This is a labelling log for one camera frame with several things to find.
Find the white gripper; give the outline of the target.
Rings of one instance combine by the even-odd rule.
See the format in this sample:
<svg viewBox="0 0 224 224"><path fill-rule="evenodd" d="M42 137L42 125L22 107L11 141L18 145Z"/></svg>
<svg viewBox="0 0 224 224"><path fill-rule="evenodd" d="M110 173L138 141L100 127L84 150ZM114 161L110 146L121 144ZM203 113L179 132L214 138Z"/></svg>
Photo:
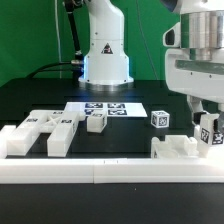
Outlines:
<svg viewBox="0 0 224 224"><path fill-rule="evenodd" d="M199 125L206 114L202 99L221 103L214 130L224 134L224 50L215 50L211 61L192 61L189 51L168 49L165 54L165 78L170 90L187 96L192 124Z"/></svg>

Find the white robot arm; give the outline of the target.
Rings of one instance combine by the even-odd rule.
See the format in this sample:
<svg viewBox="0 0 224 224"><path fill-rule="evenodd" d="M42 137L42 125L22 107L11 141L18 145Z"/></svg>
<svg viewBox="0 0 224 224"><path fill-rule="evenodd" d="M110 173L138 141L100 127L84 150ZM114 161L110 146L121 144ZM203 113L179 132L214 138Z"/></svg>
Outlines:
<svg viewBox="0 0 224 224"><path fill-rule="evenodd" d="M90 19L90 50L84 57L83 86L96 90L128 85L124 53L124 15L110 0L84 0ZM185 94L194 123L201 102L218 104L215 129L224 133L224 0L160 0L179 21L163 34L165 79L170 90Z"/></svg>

